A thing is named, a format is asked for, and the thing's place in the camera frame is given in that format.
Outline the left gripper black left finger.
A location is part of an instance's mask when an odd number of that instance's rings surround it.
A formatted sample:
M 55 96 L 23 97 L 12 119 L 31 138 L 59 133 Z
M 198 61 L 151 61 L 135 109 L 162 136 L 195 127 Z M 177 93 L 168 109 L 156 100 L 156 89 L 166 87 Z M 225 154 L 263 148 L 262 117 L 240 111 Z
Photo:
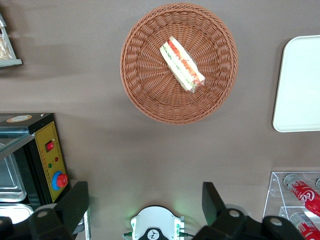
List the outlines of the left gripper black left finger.
M 73 240 L 73 232 L 89 208 L 86 181 L 77 182 L 55 205 L 43 205 L 30 217 L 13 224 L 11 218 L 0 218 L 2 240 Z

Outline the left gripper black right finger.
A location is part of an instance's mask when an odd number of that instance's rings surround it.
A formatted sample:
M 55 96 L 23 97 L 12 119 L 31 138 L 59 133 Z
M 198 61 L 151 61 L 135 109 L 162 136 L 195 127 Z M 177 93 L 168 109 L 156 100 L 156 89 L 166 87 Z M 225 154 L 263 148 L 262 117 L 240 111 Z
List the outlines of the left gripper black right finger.
M 304 237 L 287 219 L 264 217 L 262 222 L 241 210 L 226 207 L 212 182 L 202 184 L 202 211 L 205 225 L 194 240 L 303 240 Z

